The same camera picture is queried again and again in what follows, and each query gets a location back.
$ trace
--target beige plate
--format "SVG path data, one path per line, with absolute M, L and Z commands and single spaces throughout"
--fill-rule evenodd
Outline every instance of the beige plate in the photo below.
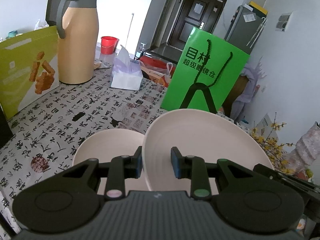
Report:
M 98 158 L 99 163 L 110 162 L 113 157 L 120 155 L 134 155 L 142 145 L 144 135 L 126 129 L 108 129 L 90 136 L 78 148 L 72 165 L 76 165 L 89 158 Z M 102 178 L 98 194 L 103 195 L 106 187 L 106 178 Z M 126 179 L 125 190 L 148 190 L 143 171 L 139 179 Z
M 142 160 L 149 190 L 186 190 L 190 180 L 176 179 L 170 161 L 171 147 L 182 156 L 195 155 L 206 162 L 229 159 L 246 168 L 261 163 L 273 168 L 261 147 L 230 121 L 196 109 L 179 109 L 157 118 L 147 130 L 142 145 Z M 211 190 L 217 194 L 214 178 Z

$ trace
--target refrigerator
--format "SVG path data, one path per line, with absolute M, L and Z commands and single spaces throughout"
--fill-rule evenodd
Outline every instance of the refrigerator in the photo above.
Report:
M 254 47 L 254 45 L 251 45 L 254 43 L 257 34 L 248 46 L 247 44 L 252 36 L 254 36 L 264 19 L 256 15 L 254 21 L 246 22 L 244 15 L 247 14 L 252 14 L 252 11 L 242 5 L 238 7 L 225 36 L 225 40 L 245 53 L 250 54 Z

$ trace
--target door frame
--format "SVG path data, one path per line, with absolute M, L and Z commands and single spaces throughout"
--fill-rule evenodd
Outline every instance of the door frame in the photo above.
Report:
M 171 28 L 171 31 L 170 31 L 169 38 L 168 38 L 168 40 L 167 40 L 167 44 L 168 44 L 168 45 L 169 45 L 170 42 L 171 42 L 173 32 L 174 32 L 174 30 L 175 30 L 175 28 L 176 28 L 176 26 L 177 26 L 177 24 L 178 24 L 178 21 L 179 21 L 179 18 L 180 18 L 180 16 L 181 16 L 182 9 L 183 9 L 185 3 L 186 3 L 186 0 L 183 0 L 181 6 L 180 6 L 180 8 L 179 8 L 179 12 L 178 12 L 177 17 L 176 17 L 176 19 L 175 19 L 175 21 L 174 21 L 174 24 L 173 24 L 173 26 L 172 26 L 172 28 Z M 216 28 L 217 23 L 218 23 L 218 21 L 220 20 L 221 14 L 222 14 L 222 12 L 223 12 L 223 10 L 224 10 L 224 7 L 225 7 L 226 3 L 227 3 L 227 0 L 222 0 L 222 10 L 221 10 L 220 13 L 218 14 L 217 19 L 216 19 L 215 23 L 213 24 L 213 27 L 212 27 L 211 30 L 210 30 L 210 33 L 211 33 L 211 34 L 214 32 L 214 29 Z

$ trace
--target chinese calligraphy tablecloth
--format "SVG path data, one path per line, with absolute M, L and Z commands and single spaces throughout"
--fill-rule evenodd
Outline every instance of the chinese calligraphy tablecloth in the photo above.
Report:
M 86 138 L 111 128 L 145 134 L 167 112 L 160 108 L 166 88 L 143 79 L 140 91 L 114 89 L 110 88 L 110 74 L 111 69 L 98 69 L 86 84 L 60 84 L 9 121 L 14 136 L 0 150 L 0 200 L 1 213 L 14 229 L 18 226 L 9 210 L 13 198 L 24 188 L 69 168 Z

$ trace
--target doorway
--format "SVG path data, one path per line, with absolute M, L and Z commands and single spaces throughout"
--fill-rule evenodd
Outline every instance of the doorway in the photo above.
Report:
M 183 50 L 193 27 L 212 33 L 227 0 L 183 0 L 168 44 Z

